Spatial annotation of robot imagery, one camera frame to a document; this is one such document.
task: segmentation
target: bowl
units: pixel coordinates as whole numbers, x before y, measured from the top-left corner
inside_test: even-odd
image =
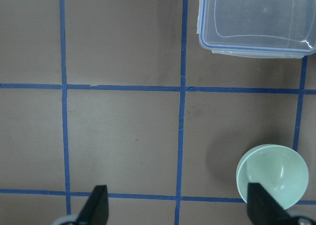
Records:
[[[293,149],[264,144],[243,155],[237,166],[236,182],[245,202],[248,183],[258,182],[283,209],[288,209],[305,193],[309,172],[304,159]]]

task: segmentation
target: transparent lid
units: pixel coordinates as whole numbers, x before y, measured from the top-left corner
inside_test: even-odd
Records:
[[[316,52],[316,0],[200,0],[198,30],[208,49]]]

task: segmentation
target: plastic container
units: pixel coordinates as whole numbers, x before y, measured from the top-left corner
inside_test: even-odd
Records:
[[[213,53],[302,58],[316,52],[316,0],[199,0],[197,33]]]
[[[284,209],[301,199],[308,181],[308,168],[300,154],[275,144],[260,145],[246,152],[236,171],[237,188],[245,202],[248,183],[259,182]]]

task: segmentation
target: light green bowl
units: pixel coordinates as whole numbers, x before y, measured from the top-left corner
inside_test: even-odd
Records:
[[[308,181],[308,168],[301,155],[275,144],[260,145],[246,152],[236,171],[237,188],[245,202],[248,183],[258,182],[283,209],[302,198]]]

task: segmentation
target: container lid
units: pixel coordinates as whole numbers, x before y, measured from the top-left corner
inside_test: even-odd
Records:
[[[200,0],[197,33],[219,53],[303,57],[316,52],[315,15],[316,0]]]

